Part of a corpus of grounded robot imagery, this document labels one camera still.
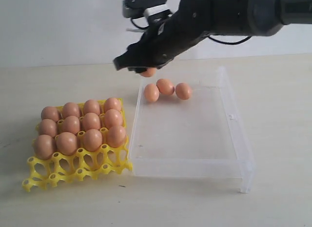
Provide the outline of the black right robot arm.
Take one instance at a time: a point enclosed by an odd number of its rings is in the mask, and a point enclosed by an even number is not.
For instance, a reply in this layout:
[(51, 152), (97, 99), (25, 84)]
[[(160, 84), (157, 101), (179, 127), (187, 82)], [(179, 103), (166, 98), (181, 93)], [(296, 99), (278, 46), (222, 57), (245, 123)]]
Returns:
[(167, 0), (124, 0), (122, 14), (145, 18), (140, 40), (113, 61), (117, 70), (143, 73), (161, 69), (204, 39), (216, 36), (269, 37), (284, 25), (310, 24), (312, 0), (180, 0), (176, 12)]

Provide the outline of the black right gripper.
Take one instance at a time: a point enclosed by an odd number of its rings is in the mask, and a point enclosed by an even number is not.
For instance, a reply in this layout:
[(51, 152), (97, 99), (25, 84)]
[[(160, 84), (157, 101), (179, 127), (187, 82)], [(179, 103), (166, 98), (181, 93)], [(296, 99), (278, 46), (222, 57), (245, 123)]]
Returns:
[(128, 46), (127, 53), (113, 59), (117, 71), (127, 68), (137, 74), (160, 69), (195, 45), (195, 18), (175, 13), (153, 24), (141, 39)]

